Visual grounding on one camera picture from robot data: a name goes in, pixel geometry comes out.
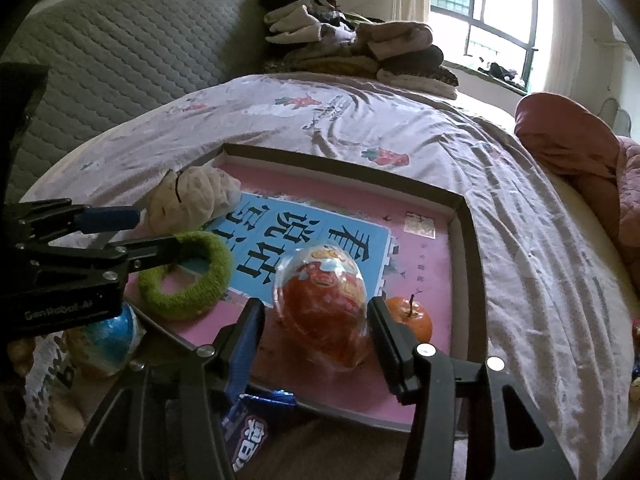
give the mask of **pink folded blanket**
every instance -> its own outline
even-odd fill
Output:
[[[640,292],[640,145],[615,136],[571,99],[546,92],[520,101],[515,133],[538,162],[582,195]]]

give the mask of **window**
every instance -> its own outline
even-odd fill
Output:
[[[529,86],[538,51],[538,1],[431,0],[435,43],[447,59],[476,56],[495,61],[516,70]]]

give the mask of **green ring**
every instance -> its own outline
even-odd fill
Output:
[[[233,256],[222,238],[207,232],[194,231],[175,235],[180,241],[180,258],[199,257],[209,261],[209,270],[194,285],[176,294],[161,290],[162,280],[176,264],[142,270],[138,276],[144,311],[168,321],[182,321],[199,316],[212,309],[224,296],[231,281]]]

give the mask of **blue poster with chinese characters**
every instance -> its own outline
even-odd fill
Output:
[[[210,222],[205,230],[226,241],[234,256],[230,288],[272,304],[273,277],[287,251],[309,243],[336,245],[356,261],[367,289],[377,292],[388,263],[388,228],[287,200],[243,193],[239,205]],[[189,260],[183,267],[203,274],[208,263]]]

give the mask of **window frame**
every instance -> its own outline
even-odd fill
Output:
[[[462,20],[468,25],[468,31],[466,33],[466,41],[465,41],[465,55],[468,54],[469,49],[469,41],[471,37],[471,27],[477,27],[482,30],[487,31],[488,33],[494,34],[504,40],[507,40],[525,51],[525,59],[524,65],[522,67],[522,79],[525,83],[525,87],[529,86],[529,78],[531,76],[531,67],[533,65],[533,56],[538,51],[535,47],[536,45],[536,34],[538,31],[538,0],[531,0],[531,23],[529,27],[529,42],[525,43],[506,32],[499,30],[498,28],[492,27],[491,25],[487,25],[484,22],[484,11],[486,8],[486,0],[482,0],[482,8],[480,10],[480,19],[476,20],[474,18],[474,13],[476,10],[476,0],[470,0],[469,2],[469,14],[462,14],[460,12],[456,12],[455,10],[445,9],[443,7],[438,7],[435,5],[431,5],[431,0],[429,0],[430,9],[432,12],[437,12],[439,14],[444,14],[445,16],[449,16],[450,18],[455,18],[457,20]]]

